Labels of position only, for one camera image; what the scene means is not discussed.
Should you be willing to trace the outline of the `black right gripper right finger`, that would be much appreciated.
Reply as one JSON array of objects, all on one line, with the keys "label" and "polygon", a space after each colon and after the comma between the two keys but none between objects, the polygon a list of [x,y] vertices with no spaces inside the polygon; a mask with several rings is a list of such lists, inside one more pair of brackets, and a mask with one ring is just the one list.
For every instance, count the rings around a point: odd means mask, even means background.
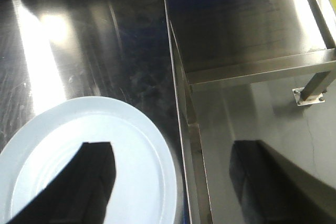
[{"label": "black right gripper right finger", "polygon": [[335,188],[262,140],[233,142],[229,175],[245,223],[335,223]]}]

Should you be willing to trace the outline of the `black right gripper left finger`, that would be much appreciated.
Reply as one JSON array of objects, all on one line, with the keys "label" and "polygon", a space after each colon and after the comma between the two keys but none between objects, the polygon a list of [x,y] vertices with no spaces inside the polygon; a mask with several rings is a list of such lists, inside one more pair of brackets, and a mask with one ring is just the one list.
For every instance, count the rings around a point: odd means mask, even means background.
[{"label": "black right gripper left finger", "polygon": [[103,223],[116,174],[109,142],[83,143],[61,172],[9,223]]}]

